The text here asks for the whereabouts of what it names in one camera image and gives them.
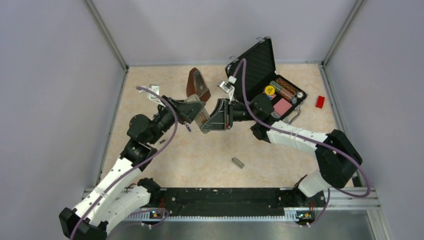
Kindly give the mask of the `beige battery cover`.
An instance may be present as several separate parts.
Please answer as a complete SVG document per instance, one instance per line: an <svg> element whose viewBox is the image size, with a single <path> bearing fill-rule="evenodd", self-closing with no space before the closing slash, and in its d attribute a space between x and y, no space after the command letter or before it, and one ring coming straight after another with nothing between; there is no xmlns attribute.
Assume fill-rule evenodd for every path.
<svg viewBox="0 0 424 240"><path fill-rule="evenodd" d="M245 164L242 162L242 161L240 161L238 158L236 158L236 157L233 157L232 159L231 159L231 162L233 163L233 164L235 164L238 168L240 168L240 169L243 169L244 168L244 166L245 166Z"/></svg>

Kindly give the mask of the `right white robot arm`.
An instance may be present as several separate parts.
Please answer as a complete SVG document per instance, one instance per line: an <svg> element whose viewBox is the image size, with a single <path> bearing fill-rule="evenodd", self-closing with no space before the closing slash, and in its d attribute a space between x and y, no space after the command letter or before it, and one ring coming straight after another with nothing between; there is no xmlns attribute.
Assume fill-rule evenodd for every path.
<svg viewBox="0 0 424 240"><path fill-rule="evenodd" d="M318 169L295 185L293 200L299 206L307 206L321 191L344 188L363 162L346 134L337 129L322 133L294 127L273 118L273 111L272 101L264 93L247 103L220 98L200 129L205 133L226 131L235 122L255 120L251 131L258 140L292 147L314 157Z"/></svg>

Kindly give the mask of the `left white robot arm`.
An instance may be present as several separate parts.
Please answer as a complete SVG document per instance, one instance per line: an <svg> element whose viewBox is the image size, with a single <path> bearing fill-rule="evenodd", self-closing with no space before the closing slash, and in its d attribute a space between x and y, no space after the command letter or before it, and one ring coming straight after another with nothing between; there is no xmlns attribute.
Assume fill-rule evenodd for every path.
<svg viewBox="0 0 424 240"><path fill-rule="evenodd" d="M204 110L203 101L185 102L162 96L163 104L152 119L135 115L129 122L129 141L107 175L77 205L59 214L62 232L70 240L105 240L136 209L160 202L158 185L151 179L123 197L130 182L161 153L152 147L170 128L192 123Z"/></svg>

